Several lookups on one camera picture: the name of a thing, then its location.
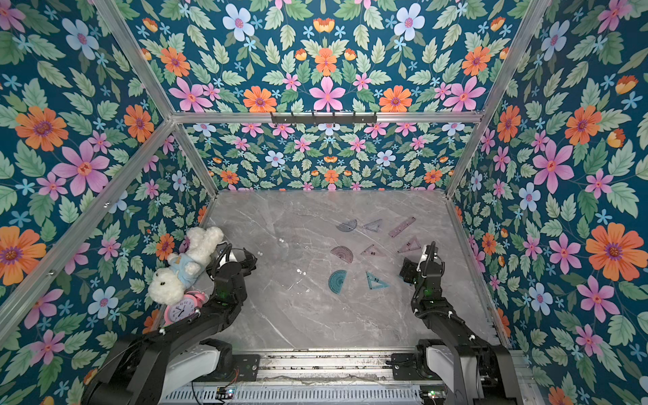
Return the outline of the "purple triangle ruler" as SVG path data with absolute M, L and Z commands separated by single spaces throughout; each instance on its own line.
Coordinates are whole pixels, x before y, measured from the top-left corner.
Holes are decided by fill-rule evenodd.
M 386 256 L 386 253 L 379 248 L 378 246 L 372 244 L 368 246 L 364 251 L 362 251 L 361 256 L 367 256 L 367 257 L 373 257 L 373 258 L 384 258 Z
M 416 236 L 411 237 L 403 246 L 398 249 L 398 253 L 407 253 L 410 251 L 418 251 L 422 248 Z

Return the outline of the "grey protractor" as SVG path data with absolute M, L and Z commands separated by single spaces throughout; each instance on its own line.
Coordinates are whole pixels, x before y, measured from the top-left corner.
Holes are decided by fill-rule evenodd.
M 357 226 L 358 221 L 356 219 L 351 219 L 338 224 L 336 228 L 341 232 L 348 233 L 354 231 Z

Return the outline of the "purple protractor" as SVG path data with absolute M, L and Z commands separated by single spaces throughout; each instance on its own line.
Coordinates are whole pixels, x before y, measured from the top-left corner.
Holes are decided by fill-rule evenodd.
M 345 263 L 351 264 L 354 261 L 354 253 L 347 246 L 335 246 L 331 253 Z

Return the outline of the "purple straight ruler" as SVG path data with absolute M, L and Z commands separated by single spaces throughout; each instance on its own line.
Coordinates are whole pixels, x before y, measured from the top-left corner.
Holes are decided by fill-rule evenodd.
M 388 236 L 391 238 L 396 238 L 400 234 L 403 233 L 410 225 L 412 225 L 416 221 L 416 218 L 411 216 L 402 221 L 400 224 L 398 224 L 396 227 L 394 227 L 391 231 L 388 232 Z

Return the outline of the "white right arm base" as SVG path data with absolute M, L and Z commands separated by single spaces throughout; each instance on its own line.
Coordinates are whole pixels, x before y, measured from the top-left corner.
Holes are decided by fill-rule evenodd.
M 482 398 L 478 358 L 470 347 L 449 348 L 438 339 L 421 339 L 417 349 L 422 356 L 420 374 L 440 377 L 455 404 L 474 404 Z

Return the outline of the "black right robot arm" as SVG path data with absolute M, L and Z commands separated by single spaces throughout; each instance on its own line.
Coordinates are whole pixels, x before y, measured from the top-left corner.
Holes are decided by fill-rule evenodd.
M 413 315 L 437 336 L 418 343 L 417 374 L 440 377 L 455 404 L 522 404 L 511 352 L 479 337 L 458 315 L 443 293 L 445 268 L 432 242 L 423 248 L 420 260 L 404 259 L 399 273 L 414 287 Z

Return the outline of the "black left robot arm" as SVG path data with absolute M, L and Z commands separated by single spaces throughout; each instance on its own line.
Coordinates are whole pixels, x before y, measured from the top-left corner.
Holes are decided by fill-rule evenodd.
M 119 339 L 85 388 L 82 404 L 157 404 L 180 386 L 210 373 L 199 359 L 181 360 L 205 346 L 217 354 L 211 337 L 230 327 L 247 298 L 244 278 L 256 269 L 257 257 L 246 249 L 236 258 L 228 243 L 207 268 L 212 294 L 191 315 L 143 335 Z

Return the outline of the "green triangle ruler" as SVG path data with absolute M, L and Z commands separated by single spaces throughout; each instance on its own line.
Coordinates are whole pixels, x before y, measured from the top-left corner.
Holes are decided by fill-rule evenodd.
M 366 280 L 368 283 L 369 290 L 383 290 L 390 287 L 390 285 L 387 282 L 381 280 L 380 278 L 376 277 L 376 275 L 370 272 L 366 272 Z

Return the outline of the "green protractor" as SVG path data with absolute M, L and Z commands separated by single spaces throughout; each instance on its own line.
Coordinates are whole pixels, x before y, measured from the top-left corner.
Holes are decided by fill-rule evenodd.
M 328 279 L 328 288 L 335 295 L 340 295 L 344 288 L 344 283 L 348 275 L 347 270 L 336 270 L 334 271 Z

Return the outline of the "grey triangle ruler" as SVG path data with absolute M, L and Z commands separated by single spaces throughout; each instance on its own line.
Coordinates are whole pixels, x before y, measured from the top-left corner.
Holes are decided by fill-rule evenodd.
M 363 230 L 378 233 L 381 230 L 383 219 L 376 219 L 362 226 Z

